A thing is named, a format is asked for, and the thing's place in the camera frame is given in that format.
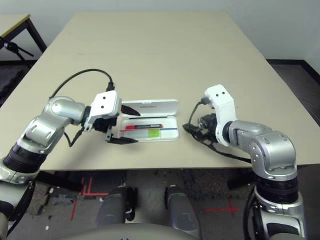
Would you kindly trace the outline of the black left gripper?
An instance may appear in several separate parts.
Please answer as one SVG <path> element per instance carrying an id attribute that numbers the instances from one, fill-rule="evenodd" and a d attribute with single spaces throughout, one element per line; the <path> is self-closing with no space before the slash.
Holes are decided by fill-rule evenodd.
<path id="1" fill-rule="evenodd" d="M 127 106 L 127 105 L 121 105 L 121 112 L 126 115 L 131 116 L 140 116 L 140 113 L 136 111 L 135 109 Z M 94 130 L 104 133 L 105 134 L 105 141 L 110 142 L 111 144 L 117 144 L 117 145 L 127 145 L 127 144 L 133 144 L 137 143 L 138 141 L 132 138 L 128 137 L 119 137 L 115 138 L 112 134 L 112 128 L 117 125 L 117 118 L 98 118 L 94 122 Z"/>

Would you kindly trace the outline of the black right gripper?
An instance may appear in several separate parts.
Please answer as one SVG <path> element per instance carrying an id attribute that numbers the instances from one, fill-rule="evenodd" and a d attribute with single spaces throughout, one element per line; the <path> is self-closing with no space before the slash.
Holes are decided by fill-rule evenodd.
<path id="1" fill-rule="evenodd" d="M 193 124 L 184 124 L 183 129 L 186 132 L 198 132 L 200 129 L 206 130 L 210 137 L 215 138 L 216 137 L 216 128 L 217 128 L 216 114 L 211 113 L 211 114 L 207 114 L 205 116 L 202 116 L 201 118 L 198 119 L 198 126 L 195 126 Z"/>

